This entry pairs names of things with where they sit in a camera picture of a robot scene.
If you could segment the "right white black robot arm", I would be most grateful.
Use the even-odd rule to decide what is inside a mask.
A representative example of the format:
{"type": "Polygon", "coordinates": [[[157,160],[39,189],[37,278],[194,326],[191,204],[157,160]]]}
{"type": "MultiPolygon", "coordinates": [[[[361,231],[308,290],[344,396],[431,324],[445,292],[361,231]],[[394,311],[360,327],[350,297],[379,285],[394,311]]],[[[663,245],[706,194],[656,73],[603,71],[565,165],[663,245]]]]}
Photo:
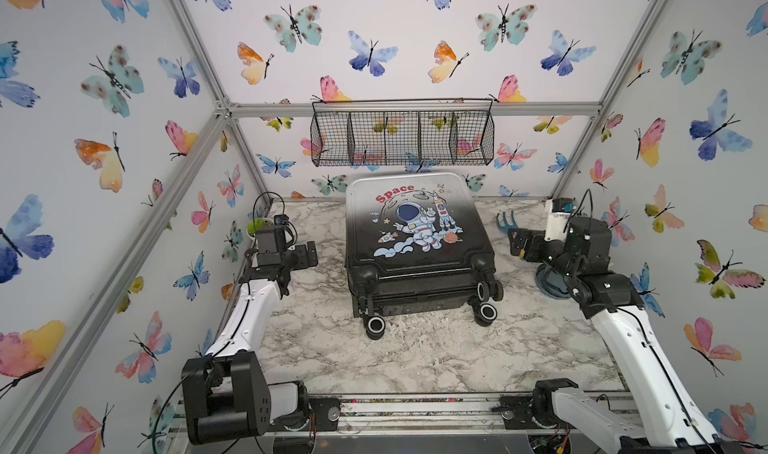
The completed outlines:
{"type": "Polygon", "coordinates": [[[630,279],[610,269],[612,234],[603,221],[551,217],[543,231],[511,229],[512,255],[541,264],[600,334],[632,394],[642,423],[625,421],[569,379],[542,380],[532,394],[541,426],[568,425],[605,453],[740,453],[698,408],[652,331],[630,279]]]}

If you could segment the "white flower plant grey pot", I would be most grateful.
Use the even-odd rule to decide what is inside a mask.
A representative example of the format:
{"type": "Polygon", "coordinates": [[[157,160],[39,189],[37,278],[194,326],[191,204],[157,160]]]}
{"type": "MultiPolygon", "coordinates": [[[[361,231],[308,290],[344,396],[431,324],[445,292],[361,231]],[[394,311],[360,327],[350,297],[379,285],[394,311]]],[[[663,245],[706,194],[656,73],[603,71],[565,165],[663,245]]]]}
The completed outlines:
{"type": "Polygon", "coordinates": [[[572,279],[565,274],[556,272],[551,266],[539,265],[534,280],[539,291],[551,299],[568,300],[572,298],[572,279]]]}

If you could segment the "small green plant white pot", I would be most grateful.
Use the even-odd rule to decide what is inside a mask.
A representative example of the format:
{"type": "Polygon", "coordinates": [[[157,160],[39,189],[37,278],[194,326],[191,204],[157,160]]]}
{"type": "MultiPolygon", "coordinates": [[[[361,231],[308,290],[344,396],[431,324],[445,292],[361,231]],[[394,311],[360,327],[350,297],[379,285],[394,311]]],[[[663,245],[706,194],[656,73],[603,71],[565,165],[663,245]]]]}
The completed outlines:
{"type": "Polygon", "coordinates": [[[249,238],[254,239],[257,232],[260,232],[267,227],[273,226],[274,223],[268,218],[253,218],[250,219],[246,227],[246,232],[249,238]]]}

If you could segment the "teal yellow garden fork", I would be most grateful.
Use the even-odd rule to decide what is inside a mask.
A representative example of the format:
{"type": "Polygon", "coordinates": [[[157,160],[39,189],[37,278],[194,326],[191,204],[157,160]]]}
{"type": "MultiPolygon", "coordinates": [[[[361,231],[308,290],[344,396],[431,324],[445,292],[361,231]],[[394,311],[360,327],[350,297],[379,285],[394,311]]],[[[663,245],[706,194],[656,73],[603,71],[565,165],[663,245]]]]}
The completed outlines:
{"type": "Polygon", "coordinates": [[[519,228],[515,217],[514,211],[504,211],[495,215],[495,224],[502,233],[509,233],[510,231],[517,230],[519,228]]]}

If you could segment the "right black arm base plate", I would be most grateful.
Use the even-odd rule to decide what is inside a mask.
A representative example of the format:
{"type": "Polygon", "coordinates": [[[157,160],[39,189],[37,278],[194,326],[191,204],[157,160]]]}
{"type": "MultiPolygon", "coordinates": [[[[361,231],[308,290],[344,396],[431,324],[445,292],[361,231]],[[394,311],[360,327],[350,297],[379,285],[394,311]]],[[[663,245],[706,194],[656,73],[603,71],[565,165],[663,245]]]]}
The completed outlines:
{"type": "Polygon", "coordinates": [[[555,415],[549,394],[502,396],[491,412],[500,416],[506,430],[555,430],[572,428],[555,415]]]}

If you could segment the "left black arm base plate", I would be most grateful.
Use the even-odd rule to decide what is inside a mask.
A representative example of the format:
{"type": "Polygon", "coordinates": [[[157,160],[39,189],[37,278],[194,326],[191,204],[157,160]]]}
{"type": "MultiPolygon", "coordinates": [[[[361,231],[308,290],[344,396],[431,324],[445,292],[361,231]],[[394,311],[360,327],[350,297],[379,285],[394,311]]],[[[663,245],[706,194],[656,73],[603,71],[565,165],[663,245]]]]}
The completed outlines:
{"type": "Polygon", "coordinates": [[[341,417],[341,400],[336,397],[310,397],[294,413],[278,417],[270,424],[273,432],[335,432],[341,417]]]}

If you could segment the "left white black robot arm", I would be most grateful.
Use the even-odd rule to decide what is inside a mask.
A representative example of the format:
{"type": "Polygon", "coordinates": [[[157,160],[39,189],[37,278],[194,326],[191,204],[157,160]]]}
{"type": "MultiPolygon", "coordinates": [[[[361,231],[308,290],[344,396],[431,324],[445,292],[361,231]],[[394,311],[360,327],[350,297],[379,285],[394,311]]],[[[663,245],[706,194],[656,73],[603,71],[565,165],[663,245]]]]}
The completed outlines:
{"type": "Polygon", "coordinates": [[[202,357],[186,362],[180,387],[191,444],[258,438],[270,428],[301,431],[313,423],[304,384],[268,383],[257,356],[274,310],[289,295],[292,272],[318,265],[314,244],[297,245],[296,237],[285,214],[255,232],[225,326],[202,357]]]}

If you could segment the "black white space suitcase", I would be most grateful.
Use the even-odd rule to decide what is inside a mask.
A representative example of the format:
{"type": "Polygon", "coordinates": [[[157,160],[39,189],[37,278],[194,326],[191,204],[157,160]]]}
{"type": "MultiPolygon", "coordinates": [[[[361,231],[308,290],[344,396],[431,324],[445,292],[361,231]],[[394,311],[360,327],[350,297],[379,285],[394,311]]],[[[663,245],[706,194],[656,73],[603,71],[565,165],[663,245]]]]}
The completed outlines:
{"type": "Polygon", "coordinates": [[[471,308],[490,326],[504,287],[471,192],[454,173],[358,179],[346,190],[347,282],[371,340],[392,316],[471,308]]]}

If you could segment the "aluminium front rail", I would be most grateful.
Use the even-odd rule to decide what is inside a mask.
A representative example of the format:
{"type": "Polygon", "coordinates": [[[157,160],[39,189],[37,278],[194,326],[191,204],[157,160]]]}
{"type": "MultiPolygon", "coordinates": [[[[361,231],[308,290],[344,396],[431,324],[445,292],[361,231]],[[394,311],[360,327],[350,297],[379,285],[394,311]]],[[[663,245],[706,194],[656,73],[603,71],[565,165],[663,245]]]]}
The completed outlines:
{"type": "MultiPolygon", "coordinates": [[[[553,434],[555,430],[506,430],[500,416],[491,412],[502,396],[527,392],[458,394],[314,394],[310,397],[336,397],[341,400],[341,417],[329,435],[398,434],[553,434]]],[[[306,435],[308,432],[273,432],[268,435],[306,435]]]]}

